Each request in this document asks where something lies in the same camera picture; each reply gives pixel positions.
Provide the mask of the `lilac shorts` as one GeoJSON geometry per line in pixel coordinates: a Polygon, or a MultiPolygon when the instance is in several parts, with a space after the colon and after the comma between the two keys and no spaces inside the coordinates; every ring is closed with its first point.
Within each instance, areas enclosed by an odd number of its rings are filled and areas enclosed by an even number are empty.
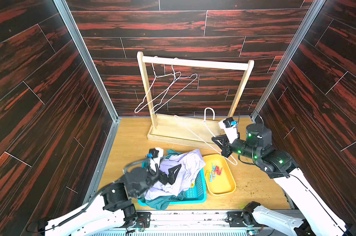
{"type": "Polygon", "coordinates": [[[160,163],[160,171],[168,174],[168,170],[180,165],[174,184],[163,185],[157,182],[144,194],[146,200],[154,200],[162,196],[177,196],[182,191],[187,191],[196,179],[200,170],[205,166],[205,161],[199,149],[186,153],[178,153],[172,149],[167,150],[167,158],[160,163]]]}

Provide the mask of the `green shorts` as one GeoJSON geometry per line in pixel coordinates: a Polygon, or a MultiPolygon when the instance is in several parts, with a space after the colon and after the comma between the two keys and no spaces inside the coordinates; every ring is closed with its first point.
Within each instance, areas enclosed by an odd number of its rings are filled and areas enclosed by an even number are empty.
{"type": "MultiPolygon", "coordinates": [[[[182,153],[172,149],[167,150],[166,157],[165,160],[170,161],[169,165],[175,164],[175,162],[181,164],[180,160],[183,158],[182,153]]],[[[146,200],[147,205],[156,210],[165,210],[169,205],[172,195],[178,197],[181,192],[184,191],[183,176],[185,171],[185,168],[182,166],[173,185],[162,185],[160,182],[157,182],[150,190],[148,190],[144,194],[144,199],[146,200]]]]}

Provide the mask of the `red clothespin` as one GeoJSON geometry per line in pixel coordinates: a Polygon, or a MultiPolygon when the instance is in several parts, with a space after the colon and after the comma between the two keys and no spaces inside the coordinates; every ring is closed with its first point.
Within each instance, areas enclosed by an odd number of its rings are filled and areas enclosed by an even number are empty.
{"type": "Polygon", "coordinates": [[[218,168],[219,168],[219,172],[218,172],[218,173],[215,173],[215,174],[218,175],[218,176],[220,176],[220,175],[222,174],[223,168],[220,168],[219,166],[218,166],[218,168]]]}

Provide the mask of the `blue wire hanger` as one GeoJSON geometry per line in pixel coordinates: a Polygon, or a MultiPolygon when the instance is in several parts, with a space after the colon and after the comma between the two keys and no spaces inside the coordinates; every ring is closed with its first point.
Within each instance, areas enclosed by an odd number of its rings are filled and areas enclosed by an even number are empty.
{"type": "Polygon", "coordinates": [[[165,74],[161,76],[157,76],[155,69],[154,69],[154,64],[152,63],[152,68],[153,68],[153,73],[154,73],[154,79],[152,83],[149,85],[149,89],[145,93],[145,98],[147,95],[153,95],[154,94],[154,87],[155,86],[161,86],[160,80],[162,79],[163,82],[167,82],[168,79],[172,79],[170,81],[170,84],[164,89],[157,89],[158,91],[161,91],[158,95],[155,95],[151,101],[147,103],[147,105],[151,106],[151,113],[154,115],[157,111],[162,109],[164,106],[168,104],[170,100],[172,100],[175,96],[177,96],[180,92],[185,90],[186,88],[190,87],[192,84],[196,83],[196,81],[199,79],[199,75],[194,73],[190,76],[183,77],[182,72],[175,70],[174,66],[178,65],[177,63],[171,64],[171,70],[172,73],[170,74],[165,74]]]}

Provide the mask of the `yellow clothespin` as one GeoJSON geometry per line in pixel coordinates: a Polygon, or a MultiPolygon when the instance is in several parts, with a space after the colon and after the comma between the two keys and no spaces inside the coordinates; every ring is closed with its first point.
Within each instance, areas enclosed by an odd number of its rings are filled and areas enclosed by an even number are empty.
{"type": "Polygon", "coordinates": [[[209,179],[209,174],[211,173],[211,171],[210,170],[206,170],[206,172],[205,172],[205,176],[209,179]]]}

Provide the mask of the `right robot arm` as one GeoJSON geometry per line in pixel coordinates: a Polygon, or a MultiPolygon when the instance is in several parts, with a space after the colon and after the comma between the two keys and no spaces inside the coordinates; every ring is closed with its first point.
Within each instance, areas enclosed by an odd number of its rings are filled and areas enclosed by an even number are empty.
{"type": "Polygon", "coordinates": [[[287,236],[355,236],[351,225],[338,217],[311,187],[293,157],[272,143],[272,132],[263,124],[246,127],[246,139],[240,139],[238,123],[232,118],[219,122],[224,135],[212,137],[224,157],[233,153],[252,160],[293,200],[303,218],[293,218],[269,210],[257,202],[243,209],[246,226],[266,225],[287,236]]]}

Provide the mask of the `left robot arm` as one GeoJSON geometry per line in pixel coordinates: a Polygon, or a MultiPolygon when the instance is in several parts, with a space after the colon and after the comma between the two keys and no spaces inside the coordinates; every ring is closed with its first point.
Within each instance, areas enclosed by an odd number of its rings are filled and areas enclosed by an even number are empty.
{"type": "Polygon", "coordinates": [[[134,226],[138,220],[132,199],[141,197],[157,182],[173,184],[181,165],[165,173],[154,167],[137,167],[117,181],[98,190],[88,203],[77,209],[39,225],[37,232],[43,236],[89,236],[111,228],[134,226]]]}

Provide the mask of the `wooden clothes rack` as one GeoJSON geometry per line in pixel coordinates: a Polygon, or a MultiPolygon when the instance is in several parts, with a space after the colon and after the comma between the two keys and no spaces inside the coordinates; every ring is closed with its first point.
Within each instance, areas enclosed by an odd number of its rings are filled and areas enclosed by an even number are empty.
{"type": "MultiPolygon", "coordinates": [[[[139,51],[137,53],[137,59],[141,56],[145,55],[143,52],[139,51]]],[[[171,63],[177,63],[177,66],[183,67],[242,71],[243,76],[228,112],[229,117],[234,115],[255,65],[254,60],[249,60],[247,63],[229,63],[178,58],[172,59],[171,63]]],[[[150,112],[149,114],[152,125],[147,134],[147,138],[150,141],[219,151],[219,147],[211,140],[211,138],[216,135],[225,134],[225,132],[220,128],[219,123],[215,119],[208,121],[206,118],[200,120],[197,118],[180,117],[177,115],[158,114],[157,112],[154,115],[150,112]]]]}

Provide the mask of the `turquoise plastic basket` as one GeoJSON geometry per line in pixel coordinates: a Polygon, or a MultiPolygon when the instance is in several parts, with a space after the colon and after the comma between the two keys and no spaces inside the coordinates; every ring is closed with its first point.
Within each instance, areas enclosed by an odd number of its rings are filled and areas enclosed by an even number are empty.
{"type": "MultiPolygon", "coordinates": [[[[169,174],[168,169],[177,166],[179,163],[169,165],[168,160],[163,161],[161,164],[160,169],[163,170],[167,175],[169,174]]],[[[201,204],[207,200],[207,193],[206,193],[206,183],[204,177],[204,169],[202,168],[193,183],[193,187],[190,187],[188,190],[181,192],[181,194],[177,197],[172,195],[170,198],[170,202],[168,206],[172,205],[187,205],[187,204],[201,204]]],[[[140,198],[137,200],[139,205],[143,207],[147,207],[146,200],[144,198],[140,198]]]]}

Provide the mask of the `yellow plastic tray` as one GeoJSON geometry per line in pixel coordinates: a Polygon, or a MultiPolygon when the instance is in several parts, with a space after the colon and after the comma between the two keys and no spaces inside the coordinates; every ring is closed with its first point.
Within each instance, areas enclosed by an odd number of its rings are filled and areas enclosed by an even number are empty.
{"type": "Polygon", "coordinates": [[[231,194],[236,190],[235,179],[232,175],[231,169],[228,165],[228,162],[225,158],[219,154],[206,155],[203,157],[205,161],[204,166],[204,177],[208,192],[212,196],[223,196],[227,194],[231,194]],[[212,171],[212,163],[223,168],[222,174],[220,176],[216,175],[216,179],[212,182],[205,176],[206,170],[212,171]]]}

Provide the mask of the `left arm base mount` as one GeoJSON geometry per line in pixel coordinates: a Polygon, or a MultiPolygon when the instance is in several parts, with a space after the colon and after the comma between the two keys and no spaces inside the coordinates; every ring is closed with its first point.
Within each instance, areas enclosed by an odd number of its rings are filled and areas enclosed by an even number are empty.
{"type": "Polygon", "coordinates": [[[121,228],[149,228],[151,221],[151,212],[137,211],[126,219],[121,228]]]}

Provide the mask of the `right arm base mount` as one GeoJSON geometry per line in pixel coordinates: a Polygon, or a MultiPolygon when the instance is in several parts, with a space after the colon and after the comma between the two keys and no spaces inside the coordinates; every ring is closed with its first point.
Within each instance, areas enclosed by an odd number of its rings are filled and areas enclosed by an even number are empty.
{"type": "Polygon", "coordinates": [[[261,224],[257,223],[250,212],[243,211],[228,211],[225,222],[229,223],[230,227],[246,227],[253,228],[262,227],[261,224]]]}

